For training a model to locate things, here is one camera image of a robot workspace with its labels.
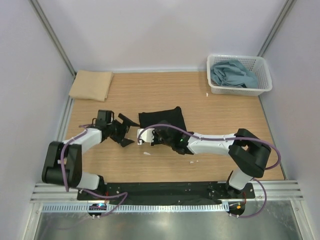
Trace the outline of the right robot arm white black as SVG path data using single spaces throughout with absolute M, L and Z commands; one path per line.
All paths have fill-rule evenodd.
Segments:
M 168 126 L 157 126 L 153 132 L 156 143 L 167 145 L 180 155 L 215 154 L 231 157 L 237 165 L 225 184 L 225 192 L 231 198 L 241 195 L 252 178 L 264 175 L 271 153 L 267 144 L 251 140 L 257 137 L 244 128 L 225 137 L 181 132 Z

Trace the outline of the black t shirt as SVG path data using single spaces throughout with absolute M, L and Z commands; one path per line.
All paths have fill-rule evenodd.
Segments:
M 176 126 L 184 131 L 187 130 L 182 109 L 180 106 L 174 109 L 162 110 L 156 112 L 141 112 L 138 114 L 138 119 L 141 128 L 146 128 L 151 125 L 160 124 L 165 121 L 167 124 Z

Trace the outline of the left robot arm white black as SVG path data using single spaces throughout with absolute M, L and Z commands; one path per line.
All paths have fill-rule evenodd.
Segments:
M 93 199 L 101 200 L 106 194 L 104 179 L 83 171 L 83 154 L 108 138 L 123 148 L 134 143 L 126 138 L 126 134 L 130 127 L 138 127 L 139 124 L 121 113 L 118 117 L 121 122 L 115 119 L 113 111 L 99 110 L 91 123 L 81 126 L 83 131 L 78 135 L 64 141 L 52 141 L 48 145 L 42 181 L 64 186 L 67 191 L 70 188 L 87 189 Z

